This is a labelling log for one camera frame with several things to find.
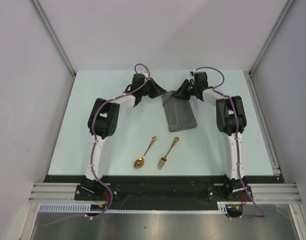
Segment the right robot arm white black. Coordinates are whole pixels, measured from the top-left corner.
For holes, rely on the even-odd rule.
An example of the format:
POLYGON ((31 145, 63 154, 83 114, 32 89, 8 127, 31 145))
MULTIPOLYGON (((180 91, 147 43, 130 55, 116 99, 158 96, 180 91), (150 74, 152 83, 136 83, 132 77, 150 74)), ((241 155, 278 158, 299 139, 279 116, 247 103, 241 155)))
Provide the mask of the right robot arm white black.
POLYGON ((234 201, 241 193, 246 192, 247 186, 242 163, 242 134, 247 120, 242 98, 219 92, 217 88, 222 84, 221 82, 217 86, 210 86, 207 73, 197 68, 190 72, 190 78, 186 79, 172 96, 183 100, 195 96, 215 107, 216 125, 224 137, 227 159, 222 191, 228 200, 234 201))

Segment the gold fork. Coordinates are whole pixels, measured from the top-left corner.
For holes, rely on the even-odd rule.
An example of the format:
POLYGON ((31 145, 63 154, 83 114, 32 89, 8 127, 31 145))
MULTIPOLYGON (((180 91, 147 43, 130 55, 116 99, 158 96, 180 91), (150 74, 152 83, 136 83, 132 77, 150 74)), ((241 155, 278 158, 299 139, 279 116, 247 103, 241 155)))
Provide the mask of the gold fork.
POLYGON ((174 148, 174 146, 179 142, 179 137, 175 137, 173 142, 172 142, 172 145, 170 147, 170 149, 168 150, 167 154, 165 156, 163 156, 160 161, 158 162, 158 165, 157 165, 157 169, 158 170, 161 170, 163 168, 163 166, 165 165, 165 163, 167 162, 167 158, 168 158, 168 155, 170 154, 171 150, 174 148))

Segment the grey cloth napkin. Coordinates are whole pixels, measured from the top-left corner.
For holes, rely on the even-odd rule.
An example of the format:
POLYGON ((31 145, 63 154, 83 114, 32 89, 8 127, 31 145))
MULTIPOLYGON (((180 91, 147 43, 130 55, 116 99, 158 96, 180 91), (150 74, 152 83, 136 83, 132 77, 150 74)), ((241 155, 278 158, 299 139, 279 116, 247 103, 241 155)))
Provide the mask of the grey cloth napkin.
POLYGON ((189 100, 175 98, 174 91, 162 96, 162 105, 166 114, 169 132, 180 132, 197 127, 197 121, 189 100))

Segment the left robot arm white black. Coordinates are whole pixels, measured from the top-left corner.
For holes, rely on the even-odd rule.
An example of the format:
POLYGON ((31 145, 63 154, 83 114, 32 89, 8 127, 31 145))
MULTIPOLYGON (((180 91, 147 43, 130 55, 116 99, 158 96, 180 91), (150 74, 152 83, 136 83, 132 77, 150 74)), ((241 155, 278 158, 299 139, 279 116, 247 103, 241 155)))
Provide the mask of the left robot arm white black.
POLYGON ((132 83, 126 87, 120 96, 108 100, 103 98, 95 100, 88 120, 88 128, 93 139, 90 163, 85 173, 86 180, 81 183, 86 190, 86 195, 91 199, 97 200, 103 192, 108 192, 107 188, 100 182, 103 174, 99 171, 99 165, 103 147, 117 129, 120 111, 137 106, 142 97, 148 96, 154 99, 164 94, 166 94, 166 90, 149 75, 135 73, 132 83))

